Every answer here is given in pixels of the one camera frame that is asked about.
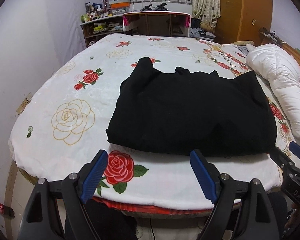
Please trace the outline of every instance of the black pants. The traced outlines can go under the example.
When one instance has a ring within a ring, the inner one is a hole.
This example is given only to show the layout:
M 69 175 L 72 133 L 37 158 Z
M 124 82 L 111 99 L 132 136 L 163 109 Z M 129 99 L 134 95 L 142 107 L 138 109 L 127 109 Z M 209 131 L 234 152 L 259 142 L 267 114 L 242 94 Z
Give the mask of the black pants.
M 281 239 L 288 215 L 287 202 L 279 193 L 270 193 L 268 197 L 274 210 Z M 88 200 L 85 209 L 102 240 L 137 240 L 135 218 L 124 216 L 120 211 L 108 208 L 105 204 L 94 200 Z M 238 212 L 239 210 L 235 210 L 231 213 L 228 230 L 234 230 Z M 67 240 L 75 240 L 68 217 L 66 218 L 65 234 Z

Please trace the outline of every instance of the wall socket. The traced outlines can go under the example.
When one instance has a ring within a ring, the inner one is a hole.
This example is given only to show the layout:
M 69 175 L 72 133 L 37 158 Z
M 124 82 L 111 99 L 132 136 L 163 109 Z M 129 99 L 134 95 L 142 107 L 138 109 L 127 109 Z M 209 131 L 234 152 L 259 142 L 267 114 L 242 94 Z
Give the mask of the wall socket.
M 18 115 L 20 115 L 23 112 L 23 110 L 26 108 L 27 104 L 29 104 L 29 102 L 31 101 L 31 99 L 32 99 L 32 94 L 29 93 L 27 95 L 27 97 L 25 98 L 25 100 L 23 100 L 23 102 L 21 103 L 21 105 L 18 107 L 18 109 L 17 109 Z

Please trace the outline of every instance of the floral bedsheet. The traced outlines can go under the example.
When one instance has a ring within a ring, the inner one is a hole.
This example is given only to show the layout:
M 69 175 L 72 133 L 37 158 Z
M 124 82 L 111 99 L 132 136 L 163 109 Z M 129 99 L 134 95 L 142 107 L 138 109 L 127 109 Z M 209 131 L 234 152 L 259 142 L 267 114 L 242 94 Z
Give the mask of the floral bedsheet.
M 17 166 L 32 176 L 60 180 L 78 172 L 99 149 L 104 149 L 109 162 L 96 196 L 177 210 L 212 208 L 188 156 L 140 152 L 107 142 L 105 130 L 120 84 L 146 56 L 155 68 L 166 73 L 174 72 L 176 66 L 190 72 L 217 70 L 226 78 L 250 71 L 245 56 L 234 45 L 194 38 L 111 34 L 60 68 L 18 117 L 9 140 Z M 276 145 L 300 167 L 300 161 L 288 149 L 293 140 L 289 123 L 269 86 L 262 78 L 258 80 L 276 119 Z M 282 183 L 280 169 L 266 153 L 208 161 L 234 179 L 259 178 L 266 190 Z

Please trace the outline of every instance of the patterned curtain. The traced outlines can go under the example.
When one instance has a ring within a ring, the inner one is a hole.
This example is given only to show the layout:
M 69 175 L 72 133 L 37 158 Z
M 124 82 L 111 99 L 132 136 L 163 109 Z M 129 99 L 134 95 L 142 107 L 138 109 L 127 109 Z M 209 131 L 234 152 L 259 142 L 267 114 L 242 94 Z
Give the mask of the patterned curtain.
M 220 17 L 220 0 L 192 0 L 192 16 L 215 29 Z

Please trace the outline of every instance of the white wall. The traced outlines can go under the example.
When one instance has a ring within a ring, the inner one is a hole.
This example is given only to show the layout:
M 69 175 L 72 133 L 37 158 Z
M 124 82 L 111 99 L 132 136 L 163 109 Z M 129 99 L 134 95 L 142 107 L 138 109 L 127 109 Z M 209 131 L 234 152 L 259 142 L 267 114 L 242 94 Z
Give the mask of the white wall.
M 293 48 L 300 49 L 300 13 L 291 0 L 273 0 L 270 31 Z
M 0 8 L 0 202 L 12 159 L 16 109 L 85 47 L 79 26 L 88 0 L 6 0 Z M 0 229 L 5 233 L 0 215 Z
M 45 0 L 47 23 L 60 65 L 64 65 L 86 48 L 81 15 L 90 0 Z

